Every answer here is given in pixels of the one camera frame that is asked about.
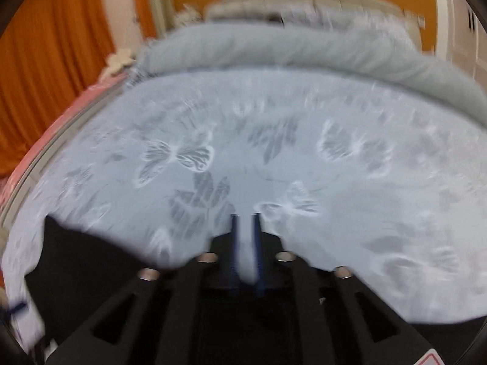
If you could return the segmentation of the beige padded headboard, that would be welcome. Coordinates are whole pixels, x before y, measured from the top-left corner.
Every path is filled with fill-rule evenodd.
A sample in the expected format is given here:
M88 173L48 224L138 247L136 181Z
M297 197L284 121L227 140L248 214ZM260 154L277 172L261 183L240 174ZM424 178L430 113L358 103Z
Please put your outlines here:
M216 0L206 21L270 21L326 31L364 32L408 50L422 50L418 19L387 0Z

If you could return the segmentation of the fluffy white plush toy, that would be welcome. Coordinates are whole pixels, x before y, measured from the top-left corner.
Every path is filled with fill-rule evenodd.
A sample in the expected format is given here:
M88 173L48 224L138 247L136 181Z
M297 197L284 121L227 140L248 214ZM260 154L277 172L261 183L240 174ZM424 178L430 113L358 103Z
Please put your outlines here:
M184 4L182 10L174 14L175 28L191 26L202 21L202 16L197 8L190 4Z

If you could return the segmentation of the butterfly patterned bed sheet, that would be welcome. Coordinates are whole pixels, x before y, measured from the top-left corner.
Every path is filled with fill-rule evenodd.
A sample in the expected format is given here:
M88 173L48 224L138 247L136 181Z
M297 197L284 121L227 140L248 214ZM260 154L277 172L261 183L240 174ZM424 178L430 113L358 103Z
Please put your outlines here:
M455 73L425 93L329 70L173 73L127 88L40 169L9 232L7 295L43 221L177 266L240 217L312 265L348 265L408 321L486 313L486 96Z

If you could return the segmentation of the cream flower plush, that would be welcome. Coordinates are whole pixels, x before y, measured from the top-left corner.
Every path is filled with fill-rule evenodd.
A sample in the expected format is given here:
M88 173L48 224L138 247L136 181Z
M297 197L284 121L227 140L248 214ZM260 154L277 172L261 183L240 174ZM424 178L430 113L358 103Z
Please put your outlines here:
M118 50L116 53L109 54L106 59L106 67L102 70L99 80L119 75L125 68L135 63L135 54L130 49Z

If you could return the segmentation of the grey folded duvet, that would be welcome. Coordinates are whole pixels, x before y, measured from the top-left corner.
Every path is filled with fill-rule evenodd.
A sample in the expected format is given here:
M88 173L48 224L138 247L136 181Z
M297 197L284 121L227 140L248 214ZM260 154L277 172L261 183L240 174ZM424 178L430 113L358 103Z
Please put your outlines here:
M205 22L174 30L140 51L133 82L167 73L243 66L330 68L437 99L486 123L486 94L475 80L431 55L394 46L364 31Z

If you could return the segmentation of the white wardrobe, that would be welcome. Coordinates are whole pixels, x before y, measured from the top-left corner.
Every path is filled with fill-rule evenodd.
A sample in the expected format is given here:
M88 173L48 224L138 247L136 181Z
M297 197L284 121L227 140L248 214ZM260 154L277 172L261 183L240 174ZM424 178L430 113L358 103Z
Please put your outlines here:
M482 88L487 81L487 37L466 0L436 0L436 55L460 68Z

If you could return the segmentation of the narrow orange curtain strip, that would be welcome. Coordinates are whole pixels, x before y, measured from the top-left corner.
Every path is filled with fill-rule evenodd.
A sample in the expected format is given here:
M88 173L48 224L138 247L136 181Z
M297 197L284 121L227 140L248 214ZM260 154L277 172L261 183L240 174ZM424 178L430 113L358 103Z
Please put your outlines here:
M134 0L135 12L138 18L139 27L142 36L147 38L156 38L157 31L153 21L153 14L149 0Z

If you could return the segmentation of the butterfly patterned pillow left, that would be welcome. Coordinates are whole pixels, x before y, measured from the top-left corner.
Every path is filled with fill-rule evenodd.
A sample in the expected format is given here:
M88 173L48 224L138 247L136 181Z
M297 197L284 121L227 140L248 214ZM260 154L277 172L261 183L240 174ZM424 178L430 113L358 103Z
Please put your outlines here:
M315 13L313 0L242 0L213 2L203 12L206 22L227 20L262 20L284 13Z

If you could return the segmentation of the orange curtain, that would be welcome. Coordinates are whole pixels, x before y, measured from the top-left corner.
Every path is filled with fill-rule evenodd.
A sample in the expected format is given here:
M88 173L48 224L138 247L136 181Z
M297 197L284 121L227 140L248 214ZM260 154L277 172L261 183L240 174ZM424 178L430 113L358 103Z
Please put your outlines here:
M114 51L102 0L25 0L1 37L1 175L98 79Z

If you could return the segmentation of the butterfly patterned pillow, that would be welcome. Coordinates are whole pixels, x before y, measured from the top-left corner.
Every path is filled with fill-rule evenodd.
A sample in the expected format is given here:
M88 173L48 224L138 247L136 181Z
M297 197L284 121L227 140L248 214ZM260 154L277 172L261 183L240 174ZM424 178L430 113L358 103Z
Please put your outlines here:
M403 21L397 16L379 11L338 9L319 5L314 9L314 26L341 32L361 32L369 35L407 36Z
M315 13L313 0L242 0L213 2L203 12L206 22L227 20L262 20L284 13Z

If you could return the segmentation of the butterfly patterned pillow right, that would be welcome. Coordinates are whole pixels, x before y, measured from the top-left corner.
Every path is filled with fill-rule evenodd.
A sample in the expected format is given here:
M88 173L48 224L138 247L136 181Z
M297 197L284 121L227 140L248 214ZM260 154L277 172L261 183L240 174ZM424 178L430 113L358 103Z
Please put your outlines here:
M369 35L407 36L403 21L397 16L379 11L338 9L319 5L314 9L314 26L341 32L361 32Z

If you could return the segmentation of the black pants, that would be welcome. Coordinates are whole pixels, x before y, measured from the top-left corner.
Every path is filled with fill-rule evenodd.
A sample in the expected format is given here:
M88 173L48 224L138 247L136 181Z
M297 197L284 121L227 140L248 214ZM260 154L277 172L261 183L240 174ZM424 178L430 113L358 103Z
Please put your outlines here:
M145 268L160 273L158 284L175 276L170 269L145 264L117 245L47 216L40 259L25 280L45 335L62 344Z

